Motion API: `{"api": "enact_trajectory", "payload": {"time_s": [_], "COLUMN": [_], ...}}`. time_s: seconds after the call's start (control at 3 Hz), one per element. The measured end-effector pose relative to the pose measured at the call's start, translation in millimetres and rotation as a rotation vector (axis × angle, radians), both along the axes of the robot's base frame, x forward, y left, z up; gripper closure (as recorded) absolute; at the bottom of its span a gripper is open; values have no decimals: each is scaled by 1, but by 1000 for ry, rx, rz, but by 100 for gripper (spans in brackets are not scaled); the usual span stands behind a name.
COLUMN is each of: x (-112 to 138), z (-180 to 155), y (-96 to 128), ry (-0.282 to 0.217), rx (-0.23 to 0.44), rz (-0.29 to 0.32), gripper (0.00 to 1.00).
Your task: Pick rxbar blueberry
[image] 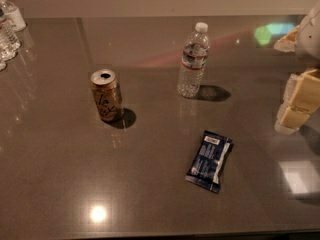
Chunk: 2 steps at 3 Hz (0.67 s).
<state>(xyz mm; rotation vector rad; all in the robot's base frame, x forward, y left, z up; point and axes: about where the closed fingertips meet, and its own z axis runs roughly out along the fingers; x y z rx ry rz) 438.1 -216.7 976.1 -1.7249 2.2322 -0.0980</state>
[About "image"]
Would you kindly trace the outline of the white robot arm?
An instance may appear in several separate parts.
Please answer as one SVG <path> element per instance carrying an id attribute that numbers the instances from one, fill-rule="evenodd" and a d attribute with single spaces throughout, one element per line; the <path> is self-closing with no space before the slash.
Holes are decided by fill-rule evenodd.
<path id="1" fill-rule="evenodd" d="M 320 108 L 320 2 L 274 48 L 294 52 L 306 66 L 300 75 L 290 75 L 274 125 L 277 132 L 291 135 Z"/>

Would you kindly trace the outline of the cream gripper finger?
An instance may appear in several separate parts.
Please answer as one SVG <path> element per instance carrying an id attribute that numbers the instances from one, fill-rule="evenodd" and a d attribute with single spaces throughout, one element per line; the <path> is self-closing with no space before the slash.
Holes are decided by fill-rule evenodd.
<path id="1" fill-rule="evenodd" d="M 295 26 L 274 44 L 274 49 L 280 52 L 294 52 L 299 26 Z"/>
<path id="2" fill-rule="evenodd" d="M 283 94 L 274 129 L 291 135 L 320 108 L 320 70 L 309 68 L 300 75 L 291 74 Z"/>

